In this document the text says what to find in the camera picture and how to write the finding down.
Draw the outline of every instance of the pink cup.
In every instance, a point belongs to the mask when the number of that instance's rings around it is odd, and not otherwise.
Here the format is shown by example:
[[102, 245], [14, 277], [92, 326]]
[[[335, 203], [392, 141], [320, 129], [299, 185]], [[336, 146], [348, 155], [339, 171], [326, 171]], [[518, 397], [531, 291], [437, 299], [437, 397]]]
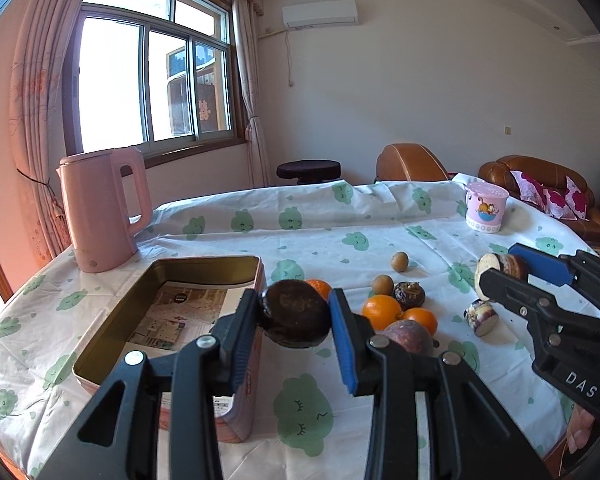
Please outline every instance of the pink cup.
[[467, 206], [466, 224], [471, 229], [483, 233], [498, 232], [509, 192], [488, 182], [472, 182], [464, 188]]

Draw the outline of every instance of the kettle handle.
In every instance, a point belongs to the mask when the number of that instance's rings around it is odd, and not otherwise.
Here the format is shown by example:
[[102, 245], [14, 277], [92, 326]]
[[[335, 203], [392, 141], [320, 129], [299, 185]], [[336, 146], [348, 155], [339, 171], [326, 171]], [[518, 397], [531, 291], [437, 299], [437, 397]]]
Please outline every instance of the kettle handle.
[[119, 148], [111, 153], [111, 164], [114, 167], [114, 173], [120, 176], [120, 168], [129, 166], [134, 176], [138, 202], [140, 203], [140, 218], [129, 224], [129, 236], [138, 234], [142, 229], [151, 223], [154, 209], [151, 206], [151, 195], [149, 194], [149, 184], [146, 180], [146, 170], [144, 168], [144, 158], [142, 153], [135, 146], [128, 148]]

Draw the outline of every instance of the pink curtain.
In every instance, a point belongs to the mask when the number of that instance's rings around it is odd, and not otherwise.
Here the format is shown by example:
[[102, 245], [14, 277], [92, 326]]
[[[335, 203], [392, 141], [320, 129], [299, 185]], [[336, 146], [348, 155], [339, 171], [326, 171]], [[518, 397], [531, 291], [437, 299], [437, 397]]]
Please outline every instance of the pink curtain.
[[30, 0], [11, 69], [11, 151], [20, 203], [40, 266], [70, 243], [64, 212], [48, 185], [48, 128], [82, 0]]
[[247, 108], [249, 123], [245, 131], [248, 142], [248, 165], [251, 187], [270, 186], [269, 160], [264, 145], [262, 124], [258, 116], [258, 17], [251, 0], [234, 0], [235, 47], [242, 98]]

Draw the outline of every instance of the air conditioner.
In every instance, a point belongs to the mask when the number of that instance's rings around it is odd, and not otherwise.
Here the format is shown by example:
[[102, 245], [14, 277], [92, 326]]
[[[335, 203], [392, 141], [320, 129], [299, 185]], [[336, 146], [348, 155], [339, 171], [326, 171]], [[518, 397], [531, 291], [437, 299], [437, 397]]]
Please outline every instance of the air conditioner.
[[355, 25], [358, 23], [358, 8], [355, 0], [294, 5], [282, 8], [282, 20], [287, 28]]

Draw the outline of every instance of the tablecloth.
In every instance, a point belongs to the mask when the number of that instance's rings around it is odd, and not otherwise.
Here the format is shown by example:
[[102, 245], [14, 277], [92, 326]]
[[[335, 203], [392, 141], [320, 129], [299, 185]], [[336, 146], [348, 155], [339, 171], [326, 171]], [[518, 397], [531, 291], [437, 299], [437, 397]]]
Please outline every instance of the tablecloth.
[[[509, 198], [502, 229], [482, 234], [464, 222], [463, 184], [381, 182], [275, 187], [183, 200], [159, 207], [137, 236], [138, 253], [117, 269], [80, 272], [68, 248], [31, 278], [0, 315], [0, 446], [35, 478], [89, 399], [72, 365], [106, 315], [158, 258], [258, 254], [267, 281], [320, 278], [341, 287], [359, 312], [378, 274], [418, 281], [438, 318], [440, 348], [459, 351], [539, 454], [564, 434], [572, 402], [531, 370], [525, 322], [499, 307], [501, 322], [482, 339], [462, 318], [477, 298], [476, 261], [516, 242], [551, 254], [591, 251], [569, 228]], [[397, 251], [410, 258], [402, 275]], [[575, 312], [599, 315], [568, 288], [531, 279]], [[303, 417], [295, 413], [300, 402]], [[251, 438], [221, 444], [225, 478], [362, 478], [370, 397], [353, 398], [341, 383], [333, 340], [290, 350], [264, 339]], [[315, 413], [320, 413], [316, 420]], [[428, 467], [426, 419], [418, 422], [421, 475]], [[159, 474], [166, 478], [166, 432]]]

